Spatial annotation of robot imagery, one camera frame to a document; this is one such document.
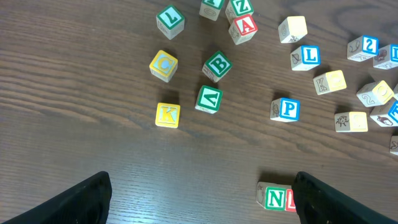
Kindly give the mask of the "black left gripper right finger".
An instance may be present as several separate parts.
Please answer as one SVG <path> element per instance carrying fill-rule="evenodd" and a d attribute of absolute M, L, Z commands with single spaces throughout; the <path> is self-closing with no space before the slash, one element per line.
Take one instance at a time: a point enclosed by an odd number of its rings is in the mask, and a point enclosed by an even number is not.
<path fill-rule="evenodd" d="M 304 171 L 292 190 L 301 224 L 397 224 Z"/>

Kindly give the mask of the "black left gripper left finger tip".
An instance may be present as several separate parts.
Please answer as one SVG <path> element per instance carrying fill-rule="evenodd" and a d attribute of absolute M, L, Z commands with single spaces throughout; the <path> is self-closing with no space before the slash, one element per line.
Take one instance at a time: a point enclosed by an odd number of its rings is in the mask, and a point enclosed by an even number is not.
<path fill-rule="evenodd" d="M 106 224 L 111 196 L 109 174 L 101 171 L 4 224 Z"/>

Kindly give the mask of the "red E block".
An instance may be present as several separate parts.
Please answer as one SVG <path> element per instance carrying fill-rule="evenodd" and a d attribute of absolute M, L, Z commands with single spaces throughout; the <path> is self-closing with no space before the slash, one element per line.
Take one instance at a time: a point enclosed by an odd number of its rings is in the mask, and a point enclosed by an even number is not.
<path fill-rule="evenodd" d="M 285 211 L 296 212 L 296 206 L 295 206 L 295 202 L 294 202 L 294 193 L 293 193 L 292 189 L 286 190 Z"/>

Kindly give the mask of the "green N block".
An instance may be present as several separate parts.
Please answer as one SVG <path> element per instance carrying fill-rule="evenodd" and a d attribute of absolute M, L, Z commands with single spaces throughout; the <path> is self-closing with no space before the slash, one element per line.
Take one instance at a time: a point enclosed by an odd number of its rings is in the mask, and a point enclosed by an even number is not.
<path fill-rule="evenodd" d="M 287 189 L 292 188 L 289 185 L 258 182 L 256 188 L 256 202 L 266 210 L 285 211 Z"/>

